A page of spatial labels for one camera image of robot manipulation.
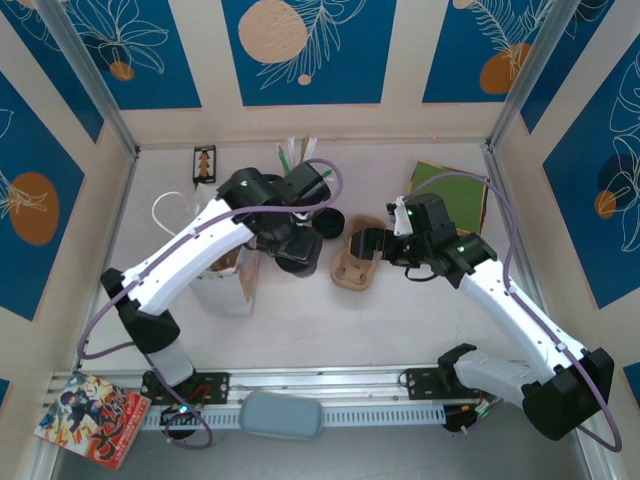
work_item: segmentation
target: floor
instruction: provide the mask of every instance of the floor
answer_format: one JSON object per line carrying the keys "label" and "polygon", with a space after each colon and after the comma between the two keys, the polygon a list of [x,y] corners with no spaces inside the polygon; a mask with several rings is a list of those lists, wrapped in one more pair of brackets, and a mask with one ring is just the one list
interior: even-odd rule
{"label": "floor", "polygon": [[[387,220],[385,203],[406,192],[418,160],[486,174],[477,144],[319,144],[317,157],[337,163],[345,190],[336,208],[347,218],[364,213]],[[115,244],[112,266],[126,269],[147,258],[170,239],[151,219],[151,205],[164,192],[194,199],[192,150],[146,150]],[[281,173],[272,144],[218,149],[221,180],[245,166]],[[484,238],[500,255],[508,241],[493,196],[489,196]],[[189,221],[185,205],[169,197],[158,218],[179,230]],[[469,342],[510,359],[520,359],[507,338],[471,301],[443,279],[428,285],[403,278],[402,269],[379,266],[371,287],[361,293],[341,289],[329,278],[341,239],[325,242],[318,270],[301,280],[282,272],[273,260],[261,262],[252,318],[225,318],[206,311],[190,289],[173,302],[171,312],[182,327],[181,340],[196,367],[251,368],[432,363],[443,352]],[[99,305],[106,301],[103,295]],[[112,310],[92,335],[89,351],[127,341]],[[134,349],[87,361],[89,370],[142,369]]]}
{"label": "floor", "polygon": [[442,427],[326,429],[310,442],[243,432],[216,435],[211,450],[167,445],[139,434],[114,473],[61,450],[52,480],[575,480],[588,478],[575,438],[551,442],[514,407],[496,411],[464,437]]}

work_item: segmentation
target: green paper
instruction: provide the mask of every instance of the green paper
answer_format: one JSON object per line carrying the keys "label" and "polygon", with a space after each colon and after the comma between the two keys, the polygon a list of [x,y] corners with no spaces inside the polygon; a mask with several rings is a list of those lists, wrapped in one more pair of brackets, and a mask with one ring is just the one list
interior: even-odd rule
{"label": "green paper", "polygon": [[[455,172],[426,162],[418,162],[411,177],[409,190],[413,191],[422,182],[445,172]],[[447,206],[449,217],[456,228],[464,233],[482,232],[486,208],[487,187],[472,178],[447,177],[423,188],[420,193],[435,193]]]}

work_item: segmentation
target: wall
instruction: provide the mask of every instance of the wall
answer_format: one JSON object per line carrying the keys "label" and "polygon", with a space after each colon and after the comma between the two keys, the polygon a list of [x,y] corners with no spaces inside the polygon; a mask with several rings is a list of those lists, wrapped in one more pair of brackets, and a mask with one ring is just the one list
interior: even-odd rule
{"label": "wall", "polygon": [[[616,143],[612,144],[616,135],[637,136],[637,114],[631,127],[618,128],[617,117],[610,112],[624,72],[633,65],[629,56],[620,60],[634,41],[631,56],[640,51],[639,34],[640,4],[615,0],[532,132],[519,119],[497,151],[552,314],[585,345],[605,348],[616,362],[610,405],[623,435],[621,458],[632,478],[640,478],[640,412],[621,367],[640,360],[640,290],[627,292],[633,290],[628,282],[638,279],[640,252],[630,248],[621,252],[621,246],[631,246],[632,240],[625,239],[621,229],[623,205],[597,210],[606,206],[602,202],[606,196],[599,192],[607,183],[599,185],[602,178],[597,172],[607,164],[607,152],[616,154]],[[605,82],[618,63],[621,66]],[[620,90],[628,99],[627,93]],[[633,111],[637,102],[627,107]],[[586,113],[580,116],[583,109]],[[634,152],[635,145],[630,145]],[[614,158],[609,163],[617,166]],[[612,189],[614,194],[622,192]],[[578,208],[583,213],[576,213]],[[599,262],[595,271],[594,261]],[[601,433],[610,438],[606,427]],[[616,455],[609,459],[615,462]]]}
{"label": "wall", "polygon": [[[5,273],[0,280],[0,289],[6,291],[17,285],[26,296],[31,293],[33,278],[42,273],[42,268],[47,269],[46,288],[41,298],[37,296],[33,314],[14,306],[10,309],[0,307],[0,378],[10,381],[0,412],[0,476],[8,479],[17,476],[28,465],[30,459],[22,455],[36,441],[32,432],[42,415],[40,408],[51,373],[66,370],[71,365],[75,341],[97,288],[130,160],[108,129],[103,129],[97,143],[94,142],[3,15],[0,15],[0,72],[26,101],[27,105],[21,111],[30,109],[39,117],[38,120],[36,115],[31,115],[31,124],[44,129],[44,133],[34,130],[33,137],[27,135],[23,139],[24,151],[33,152],[33,148],[45,141],[53,142],[56,150],[55,154],[51,150],[50,156],[44,159],[34,158],[31,154],[15,155],[17,145],[6,142],[13,141],[14,129],[22,128],[21,122],[26,116],[19,117],[16,112],[10,129],[0,139],[1,168],[14,184],[16,180],[9,177],[8,172],[23,166],[26,171],[39,166],[50,168],[53,172],[51,181],[62,182],[56,184],[59,205],[46,203],[54,196],[51,191],[44,200],[47,212],[58,207],[60,212],[60,221],[57,226],[54,222],[55,233],[52,234],[55,246],[58,247],[59,242],[59,247],[54,249],[51,265],[33,260],[54,242],[37,237],[44,223],[39,223],[38,228],[33,228],[35,223],[18,227],[20,221],[28,218],[22,217],[23,214],[42,209],[21,204],[18,215],[14,205],[9,207],[4,218],[0,218],[0,243],[5,247],[0,252],[0,267]],[[7,101],[8,91],[8,87],[3,86],[2,102]],[[70,158],[71,163],[55,163],[62,157]],[[47,167],[47,162],[55,164]],[[66,178],[54,181],[55,171],[61,169]],[[68,183],[71,177],[75,180]],[[75,191],[70,199],[67,198],[70,185],[79,187],[77,198]],[[62,221],[65,211],[70,212],[66,229]],[[7,248],[14,244],[15,249]],[[27,253],[19,250],[27,247],[30,249],[25,250]],[[16,262],[24,265],[24,271],[8,274],[7,268],[15,266]]]}
{"label": "wall", "polygon": [[[10,11],[34,55],[55,57],[37,13],[24,3],[2,0],[0,9]],[[61,3],[143,145],[307,133],[486,137],[552,4]],[[53,65],[45,70],[69,96]]]}

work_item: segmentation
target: white table surface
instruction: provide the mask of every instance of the white table surface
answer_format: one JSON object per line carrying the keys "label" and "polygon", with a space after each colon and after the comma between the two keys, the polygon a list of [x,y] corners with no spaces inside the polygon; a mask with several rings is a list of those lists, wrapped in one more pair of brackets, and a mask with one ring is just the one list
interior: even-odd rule
{"label": "white table surface", "polygon": [[[125,270],[169,240],[169,235],[151,219],[151,205],[169,190],[193,198],[192,155],[192,150],[142,152],[112,266]],[[327,142],[319,144],[314,156],[333,160],[343,172],[345,190],[335,207],[347,219],[363,213],[388,223],[385,203],[405,193],[418,160],[486,174],[480,146],[476,144]],[[274,145],[218,149],[221,181],[246,166],[256,166],[264,173],[281,173]],[[161,203],[157,215],[174,231],[190,221],[177,197]],[[487,204],[483,237],[503,258],[508,240],[493,195]],[[318,269],[307,279],[282,272],[272,259],[263,256],[251,318],[225,318],[205,311],[191,289],[185,289],[170,310],[182,328],[180,338],[194,365],[264,368],[431,363],[461,342],[509,359],[521,358],[493,322],[444,279],[412,283],[404,279],[403,269],[381,263],[373,284],[364,292],[334,285],[329,269],[341,248],[342,239],[325,242]],[[103,293],[98,303],[106,301]],[[113,309],[91,335],[88,351],[127,340]],[[147,367],[134,348],[85,361],[83,365],[88,370]]]}

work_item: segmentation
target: purple cable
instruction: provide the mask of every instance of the purple cable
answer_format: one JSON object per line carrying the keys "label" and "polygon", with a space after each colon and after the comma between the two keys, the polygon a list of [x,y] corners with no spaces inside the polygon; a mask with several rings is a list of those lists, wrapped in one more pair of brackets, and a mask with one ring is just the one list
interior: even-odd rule
{"label": "purple cable", "polygon": [[[144,278],[147,275],[149,275],[158,265],[160,265],[167,258],[169,258],[171,256],[171,254],[173,254],[176,250],[178,250],[182,245],[187,243],[192,238],[197,237],[200,233],[202,233],[204,230],[206,230],[210,226],[212,226],[212,225],[214,225],[214,224],[216,224],[218,222],[221,222],[222,220],[226,220],[227,218],[235,217],[236,215],[242,215],[242,214],[245,214],[245,213],[268,213],[268,212],[304,213],[304,212],[314,212],[316,210],[320,210],[320,209],[323,209],[325,207],[328,207],[333,202],[335,202],[337,200],[337,198],[340,196],[340,194],[342,193],[342,189],[344,188],[344,178],[342,176],[342,173],[338,169],[338,167],[336,167],[336,165],[333,162],[330,162],[329,160],[324,160],[324,159],[321,159],[321,158],[312,158],[310,160],[307,160],[307,162],[309,162],[311,164],[317,163],[317,164],[326,165],[329,168],[331,168],[333,173],[336,175],[336,178],[338,179],[338,186],[336,187],[336,191],[333,193],[333,195],[331,195],[331,197],[329,199],[324,200],[323,202],[317,203],[315,205],[307,205],[307,206],[304,206],[304,207],[259,206],[259,207],[238,208],[236,210],[231,210],[229,212],[223,213],[222,215],[218,215],[217,217],[212,218],[211,220],[208,220],[208,221],[204,222],[202,225],[197,226],[194,229],[195,230],[195,235],[186,234],[186,235],[182,236],[180,239],[178,239],[178,241],[176,241],[176,243],[174,243],[169,248],[167,248],[167,250],[164,251],[161,255],[158,255],[158,257],[154,261],[152,261],[142,272],[140,272],[140,274],[138,276],[139,279],[132,280],[116,296],[114,296],[111,300],[109,300],[104,305],[104,307],[102,307],[98,311],[98,313],[96,313],[94,315],[94,317],[87,324],[87,327],[85,328],[84,332],[82,332],[82,335],[80,336],[80,340],[78,341],[78,347],[77,347],[78,357],[83,359],[83,360],[93,360],[93,359],[96,359],[96,358],[104,357],[105,355],[108,355],[110,353],[116,352],[116,351],[121,350],[123,348],[135,346],[135,344],[133,342],[125,342],[125,343],[121,343],[120,345],[116,345],[114,347],[107,348],[107,349],[102,350],[102,351],[97,352],[97,353],[86,353],[85,352],[85,349],[87,348],[87,340],[89,338],[89,335],[91,334],[91,331],[95,328],[95,326],[102,319],[102,317],[104,317],[104,315],[109,311],[109,309],[111,309],[111,307],[115,306],[116,303],[118,303],[120,300],[122,300],[131,290],[133,290],[134,287],[136,287],[138,284],[141,284],[141,282],[144,280]],[[178,393],[173,388],[171,388],[171,386],[167,383],[167,381],[162,376],[162,374],[156,369],[156,367],[153,364],[153,361],[151,360],[151,358],[149,358],[149,356],[147,356],[147,355],[144,355],[144,358],[147,361],[147,363],[149,363],[149,366],[151,367],[153,373],[156,375],[156,377],[158,378],[158,380],[160,381],[162,386],[181,405],[187,407],[187,410],[196,419],[198,419],[198,421],[200,423],[202,423],[204,425],[204,428],[207,431],[207,437],[208,437],[207,438],[207,442],[205,444],[203,444],[203,445],[187,445],[187,444],[184,444],[184,443],[174,442],[173,440],[170,440],[170,438],[169,438],[169,426],[172,423],[171,421],[169,421],[165,425],[165,430],[164,430],[165,435],[167,436],[167,439],[170,440],[171,444],[173,444],[173,445],[175,445],[177,447],[180,447],[180,448],[188,449],[188,450],[203,450],[205,448],[209,448],[213,444],[213,432],[211,430],[211,427],[209,427],[209,425],[207,425],[207,422],[202,418],[202,416],[196,411],[195,408],[193,408],[187,401],[185,401],[183,398],[181,398],[180,395],[178,395]]]}
{"label": "purple cable", "polygon": [[616,452],[616,453],[620,452],[622,450],[622,437],[620,435],[620,430],[618,429],[618,425],[616,424],[616,421],[613,418],[613,414],[611,413],[611,410],[609,409],[607,402],[605,401],[604,397],[600,393],[600,390],[598,390],[598,387],[596,386],[595,382],[591,379],[591,376],[584,369],[584,367],[578,361],[575,355],[573,355],[573,353],[571,353],[569,349],[566,348],[566,346],[564,345],[564,342],[560,340],[560,338],[556,335],[556,333],[551,328],[549,328],[549,326],[536,314],[536,312],[534,312],[531,309],[531,307],[529,307],[529,305],[526,304],[526,302],[515,291],[512,290],[511,279],[509,278],[509,267],[511,265],[511,261],[515,253],[515,246],[518,238],[518,217],[516,215],[516,212],[513,206],[509,203],[509,200],[507,200],[505,194],[502,191],[500,191],[497,187],[495,187],[492,183],[488,182],[486,179],[479,177],[477,175],[473,175],[471,173],[464,173],[464,172],[447,172],[447,173],[442,173],[440,175],[436,175],[435,177],[429,178],[428,180],[425,180],[424,182],[422,182],[416,189],[413,190],[413,192],[409,193],[404,197],[405,201],[416,196],[427,185],[446,177],[467,177],[484,184],[490,190],[492,190],[493,193],[495,193],[496,197],[498,197],[500,202],[504,205],[504,207],[509,212],[509,218],[511,220],[511,242],[509,243],[509,249],[507,250],[507,255],[504,261],[504,268],[502,270],[502,281],[504,282],[504,285],[507,291],[511,294],[515,302],[525,312],[527,312],[527,314],[540,326],[540,328],[542,328],[542,330],[549,336],[549,338],[553,340],[553,342],[556,344],[556,348],[558,349],[558,351],[561,351],[562,353],[565,354],[565,356],[571,361],[573,366],[576,368],[576,370],[580,373],[584,381],[587,383],[589,390],[591,390],[591,393],[593,394],[596,401],[598,402],[598,405],[600,406],[602,413],[607,419],[607,423],[609,424],[609,428],[611,429],[611,433],[613,435],[614,445],[611,445],[610,443],[608,443],[607,441],[605,441],[604,439],[602,439],[592,431],[588,430],[587,428],[583,427],[582,425],[578,425],[577,427],[578,430],[580,430],[582,433],[592,438],[593,440],[595,440],[596,442],[598,442],[600,445],[607,448],[608,450],[611,450],[612,452]]}

